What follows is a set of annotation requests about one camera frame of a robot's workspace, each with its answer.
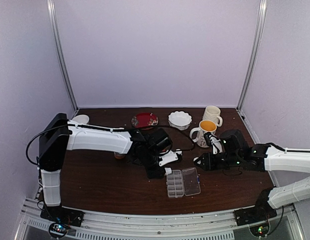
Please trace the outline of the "clear plastic pill organizer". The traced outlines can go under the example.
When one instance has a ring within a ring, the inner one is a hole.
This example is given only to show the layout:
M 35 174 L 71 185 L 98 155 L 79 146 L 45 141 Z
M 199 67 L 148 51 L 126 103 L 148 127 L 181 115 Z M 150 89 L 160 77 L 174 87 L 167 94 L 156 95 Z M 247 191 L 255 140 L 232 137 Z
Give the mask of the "clear plastic pill organizer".
M 166 176 L 167 195 L 169 198 L 181 198 L 201 193 L 199 175 L 195 167 L 172 170 Z

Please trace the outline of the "small white bottle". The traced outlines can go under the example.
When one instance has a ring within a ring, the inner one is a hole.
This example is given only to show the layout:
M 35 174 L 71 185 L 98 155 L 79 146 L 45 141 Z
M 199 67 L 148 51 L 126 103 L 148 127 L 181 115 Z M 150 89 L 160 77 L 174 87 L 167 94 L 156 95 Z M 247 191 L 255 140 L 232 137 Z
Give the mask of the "small white bottle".
M 167 175 L 170 175 L 170 174 L 172 174 L 172 169 L 169 168 L 169 167 L 166 167 L 165 168 L 165 175 L 167 176 Z

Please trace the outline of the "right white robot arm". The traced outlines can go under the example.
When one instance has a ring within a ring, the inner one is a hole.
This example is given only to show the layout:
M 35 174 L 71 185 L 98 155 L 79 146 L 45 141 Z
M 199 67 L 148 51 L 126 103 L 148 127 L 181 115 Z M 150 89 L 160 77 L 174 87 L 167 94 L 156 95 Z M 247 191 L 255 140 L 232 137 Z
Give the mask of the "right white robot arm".
M 261 221 L 270 209 L 310 199 L 310 149 L 283 148 L 272 142 L 249 146 L 240 130 L 224 131 L 219 137 L 205 133 L 204 140 L 212 147 L 194 158 L 194 165 L 204 171 L 241 167 L 247 171 L 288 171 L 308 173 L 309 177 L 282 187 L 263 190 L 251 210 L 254 220 Z

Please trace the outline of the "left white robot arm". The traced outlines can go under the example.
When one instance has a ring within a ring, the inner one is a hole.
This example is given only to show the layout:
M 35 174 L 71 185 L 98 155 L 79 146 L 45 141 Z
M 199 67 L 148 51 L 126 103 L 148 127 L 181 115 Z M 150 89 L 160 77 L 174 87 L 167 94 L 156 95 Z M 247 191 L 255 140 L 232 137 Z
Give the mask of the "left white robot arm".
M 69 120 L 57 114 L 39 138 L 39 169 L 42 176 L 47 214 L 62 222 L 66 210 L 61 207 L 60 174 L 67 151 L 95 150 L 131 154 L 138 159 L 150 179 L 161 179 L 171 173 L 165 165 L 178 160 L 172 151 L 172 140 L 159 128 L 151 134 L 139 129 L 110 128 Z

